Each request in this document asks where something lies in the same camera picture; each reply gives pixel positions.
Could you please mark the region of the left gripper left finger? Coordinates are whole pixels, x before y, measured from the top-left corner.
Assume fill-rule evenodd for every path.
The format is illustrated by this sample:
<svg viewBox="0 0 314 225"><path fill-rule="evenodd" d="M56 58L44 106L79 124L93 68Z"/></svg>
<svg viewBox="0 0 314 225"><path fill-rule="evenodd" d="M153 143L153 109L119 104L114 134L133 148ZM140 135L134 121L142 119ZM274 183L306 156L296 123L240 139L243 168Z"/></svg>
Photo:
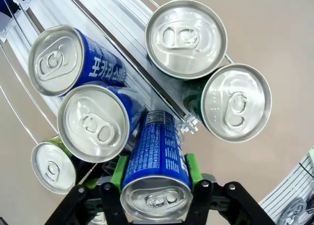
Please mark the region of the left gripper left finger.
<svg viewBox="0 0 314 225"><path fill-rule="evenodd" d="M102 177L93 189L74 186L46 221L47 225L126 225L120 203L121 181L127 164L121 156L113 175Z"/></svg>

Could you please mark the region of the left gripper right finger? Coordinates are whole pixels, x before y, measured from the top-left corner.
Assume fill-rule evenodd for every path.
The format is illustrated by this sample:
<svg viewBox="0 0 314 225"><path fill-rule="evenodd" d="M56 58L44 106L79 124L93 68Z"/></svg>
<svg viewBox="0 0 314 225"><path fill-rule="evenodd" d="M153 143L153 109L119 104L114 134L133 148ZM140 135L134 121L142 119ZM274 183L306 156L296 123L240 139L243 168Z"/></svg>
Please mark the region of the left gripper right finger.
<svg viewBox="0 0 314 225"><path fill-rule="evenodd" d="M201 174L194 154L186 154L193 200L187 225L205 225L210 210L217 211L230 225L268 225L270 217L238 182L220 186L209 174Z"/></svg>

